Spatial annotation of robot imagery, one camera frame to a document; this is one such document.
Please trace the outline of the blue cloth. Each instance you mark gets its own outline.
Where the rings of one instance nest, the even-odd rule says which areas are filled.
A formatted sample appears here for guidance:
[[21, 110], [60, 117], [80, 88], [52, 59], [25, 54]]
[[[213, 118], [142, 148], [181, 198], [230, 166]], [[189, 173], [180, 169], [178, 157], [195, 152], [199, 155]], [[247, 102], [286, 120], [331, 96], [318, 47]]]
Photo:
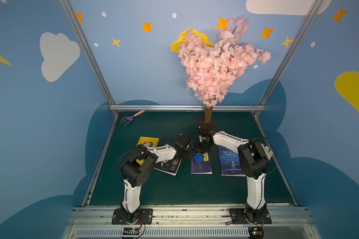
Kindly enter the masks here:
[[195, 147], [192, 147], [192, 159], [197, 163], [197, 164], [201, 164], [204, 160], [205, 157], [207, 156], [207, 154], [198, 152]]

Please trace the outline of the purple book yellow label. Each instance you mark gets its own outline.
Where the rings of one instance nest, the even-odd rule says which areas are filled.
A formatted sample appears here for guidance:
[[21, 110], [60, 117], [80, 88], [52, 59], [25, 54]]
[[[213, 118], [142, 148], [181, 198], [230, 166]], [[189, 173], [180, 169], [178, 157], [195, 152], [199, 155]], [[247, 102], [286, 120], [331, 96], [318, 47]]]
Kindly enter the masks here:
[[212, 174], [212, 163], [208, 153], [201, 164], [197, 164], [193, 159], [190, 162], [191, 174]]

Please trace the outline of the blue Little Prince book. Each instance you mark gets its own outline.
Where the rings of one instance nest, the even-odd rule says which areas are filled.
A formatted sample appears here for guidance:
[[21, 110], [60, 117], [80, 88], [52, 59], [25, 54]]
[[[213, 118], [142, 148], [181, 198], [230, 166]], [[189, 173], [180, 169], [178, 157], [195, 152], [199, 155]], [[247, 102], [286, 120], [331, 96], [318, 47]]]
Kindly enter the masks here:
[[226, 147], [218, 146], [218, 155], [222, 176], [246, 176], [241, 169], [240, 159], [237, 153]]

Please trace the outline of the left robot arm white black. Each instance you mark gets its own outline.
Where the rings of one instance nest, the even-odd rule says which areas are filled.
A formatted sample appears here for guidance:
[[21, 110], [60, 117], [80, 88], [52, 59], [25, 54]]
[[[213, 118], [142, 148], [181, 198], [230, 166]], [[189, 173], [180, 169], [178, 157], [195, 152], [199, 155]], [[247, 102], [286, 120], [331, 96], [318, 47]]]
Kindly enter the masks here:
[[140, 194], [142, 185], [149, 178], [155, 165], [172, 159], [189, 159], [191, 156], [191, 139], [187, 135], [172, 144], [159, 147], [146, 147], [142, 144], [130, 151], [130, 155], [121, 166], [125, 185], [121, 209], [130, 217], [137, 217], [141, 207]]

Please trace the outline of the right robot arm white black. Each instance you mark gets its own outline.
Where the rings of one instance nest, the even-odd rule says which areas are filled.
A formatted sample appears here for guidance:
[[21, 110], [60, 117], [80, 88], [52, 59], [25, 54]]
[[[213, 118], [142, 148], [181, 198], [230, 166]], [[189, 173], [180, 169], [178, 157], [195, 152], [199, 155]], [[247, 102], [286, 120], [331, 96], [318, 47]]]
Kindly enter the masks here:
[[217, 145], [238, 154], [241, 170], [247, 178], [246, 208], [256, 214], [264, 211], [266, 206], [264, 181], [273, 156], [271, 149], [257, 138], [243, 139], [207, 126], [199, 126], [197, 131], [199, 143], [195, 149], [199, 152], [204, 153], [211, 146]]

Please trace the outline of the black book yellow title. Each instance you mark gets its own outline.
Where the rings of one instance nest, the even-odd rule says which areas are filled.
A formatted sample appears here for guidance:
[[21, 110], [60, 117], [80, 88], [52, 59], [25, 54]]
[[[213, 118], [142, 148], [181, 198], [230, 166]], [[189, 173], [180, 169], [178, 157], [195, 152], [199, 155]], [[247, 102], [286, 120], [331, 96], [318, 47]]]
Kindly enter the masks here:
[[176, 176], [178, 169], [180, 167], [180, 164], [181, 164], [181, 160], [174, 158], [167, 162], [162, 161], [162, 162], [156, 163], [154, 166], [154, 169], [164, 172], [164, 173], [167, 173], [167, 174], [170, 174], [172, 176]]

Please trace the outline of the purple pink toy rake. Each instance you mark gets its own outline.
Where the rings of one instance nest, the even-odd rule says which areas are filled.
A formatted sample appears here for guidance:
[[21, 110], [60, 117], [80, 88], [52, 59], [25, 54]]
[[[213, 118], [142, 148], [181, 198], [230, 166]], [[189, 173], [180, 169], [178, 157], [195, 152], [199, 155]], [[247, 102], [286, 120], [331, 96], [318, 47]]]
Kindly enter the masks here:
[[121, 124], [123, 124], [124, 126], [126, 126], [128, 123], [132, 122], [133, 119], [141, 114], [143, 114], [145, 112], [145, 110], [140, 110], [137, 113], [133, 114], [132, 116], [127, 116], [124, 117], [120, 120]]

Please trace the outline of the white work glove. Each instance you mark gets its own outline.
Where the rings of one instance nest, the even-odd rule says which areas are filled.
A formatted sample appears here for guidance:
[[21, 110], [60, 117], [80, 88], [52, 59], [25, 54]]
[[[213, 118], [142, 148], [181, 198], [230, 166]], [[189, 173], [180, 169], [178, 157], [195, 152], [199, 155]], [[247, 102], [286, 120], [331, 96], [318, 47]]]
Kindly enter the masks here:
[[265, 154], [266, 154], [268, 160], [271, 160], [272, 156], [274, 155], [274, 153], [273, 153], [273, 151], [271, 150], [271, 148], [268, 147], [268, 146], [266, 146], [266, 145], [264, 145], [264, 144], [261, 144], [261, 146], [262, 146], [262, 148], [263, 148], [263, 150], [264, 150], [264, 152], [265, 152]]

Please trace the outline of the pink blossom artificial tree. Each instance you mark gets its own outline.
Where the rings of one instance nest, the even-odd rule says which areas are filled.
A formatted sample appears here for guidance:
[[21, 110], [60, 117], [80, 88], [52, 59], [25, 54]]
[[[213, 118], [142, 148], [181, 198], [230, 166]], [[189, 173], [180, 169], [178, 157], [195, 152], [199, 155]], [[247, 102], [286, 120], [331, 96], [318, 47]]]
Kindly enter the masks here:
[[216, 44], [209, 45], [200, 33], [187, 29], [178, 45], [178, 56], [186, 68], [186, 87], [205, 105], [203, 123], [212, 121], [213, 108], [221, 103], [229, 87], [256, 62], [267, 63], [269, 51], [256, 48], [251, 43], [240, 44], [247, 33], [248, 21], [242, 16], [221, 19], [220, 34]]

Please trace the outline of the left circuit board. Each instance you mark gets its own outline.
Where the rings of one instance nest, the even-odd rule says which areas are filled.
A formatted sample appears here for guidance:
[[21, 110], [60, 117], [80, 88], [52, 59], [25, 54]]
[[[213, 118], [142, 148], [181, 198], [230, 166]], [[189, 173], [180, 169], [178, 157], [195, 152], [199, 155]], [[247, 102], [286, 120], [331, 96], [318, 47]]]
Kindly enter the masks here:
[[122, 238], [137, 238], [140, 235], [140, 231], [136, 228], [123, 228]]

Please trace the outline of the circuit board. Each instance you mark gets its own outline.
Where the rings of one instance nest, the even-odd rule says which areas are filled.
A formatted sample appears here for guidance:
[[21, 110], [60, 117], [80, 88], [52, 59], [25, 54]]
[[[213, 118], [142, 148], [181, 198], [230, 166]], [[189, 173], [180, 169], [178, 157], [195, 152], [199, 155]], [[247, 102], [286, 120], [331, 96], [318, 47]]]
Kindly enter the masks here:
[[122, 238], [137, 238], [140, 235], [140, 231], [136, 228], [123, 228]]
[[261, 227], [250, 227], [248, 228], [249, 239], [263, 239], [264, 229]]

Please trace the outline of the right circuit board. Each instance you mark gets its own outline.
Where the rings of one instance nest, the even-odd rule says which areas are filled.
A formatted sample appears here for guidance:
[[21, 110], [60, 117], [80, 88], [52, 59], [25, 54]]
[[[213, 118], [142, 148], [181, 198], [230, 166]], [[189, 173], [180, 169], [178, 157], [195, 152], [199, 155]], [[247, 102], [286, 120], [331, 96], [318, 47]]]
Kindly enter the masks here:
[[249, 239], [263, 239], [264, 229], [261, 227], [250, 227], [248, 228]]

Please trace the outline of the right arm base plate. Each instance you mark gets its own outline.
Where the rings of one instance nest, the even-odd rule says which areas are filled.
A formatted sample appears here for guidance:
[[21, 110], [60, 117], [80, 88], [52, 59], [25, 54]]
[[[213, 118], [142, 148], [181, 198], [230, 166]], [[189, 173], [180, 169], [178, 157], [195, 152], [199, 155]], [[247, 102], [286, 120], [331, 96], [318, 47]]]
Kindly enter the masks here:
[[272, 224], [272, 219], [264, 206], [260, 209], [231, 208], [229, 209], [231, 223], [234, 225], [267, 225]]

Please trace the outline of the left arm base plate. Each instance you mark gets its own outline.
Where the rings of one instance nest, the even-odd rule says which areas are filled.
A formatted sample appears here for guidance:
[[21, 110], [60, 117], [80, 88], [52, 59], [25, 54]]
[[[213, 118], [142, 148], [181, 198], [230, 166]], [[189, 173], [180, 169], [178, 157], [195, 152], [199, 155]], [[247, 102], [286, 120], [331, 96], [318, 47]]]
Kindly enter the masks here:
[[137, 212], [138, 215], [129, 214], [126, 210], [117, 208], [113, 212], [111, 223], [112, 225], [136, 225], [143, 221], [145, 225], [152, 224], [153, 209], [139, 209]]

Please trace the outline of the aluminium rail front frame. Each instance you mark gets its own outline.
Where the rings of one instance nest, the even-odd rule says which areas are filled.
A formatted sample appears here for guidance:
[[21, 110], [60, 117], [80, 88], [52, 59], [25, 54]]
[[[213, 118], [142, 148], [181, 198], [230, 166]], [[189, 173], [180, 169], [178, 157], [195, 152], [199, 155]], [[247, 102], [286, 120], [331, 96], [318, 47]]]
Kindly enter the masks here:
[[[319, 239], [320, 233], [306, 207], [269, 204], [272, 224], [234, 225], [229, 209], [242, 204], [158, 205], [152, 224], [112, 225], [115, 207], [78, 207], [67, 223], [64, 239], [248, 239], [248, 228], [264, 229], [263, 239]], [[137, 238], [122, 238], [123, 228], [136, 228]]]

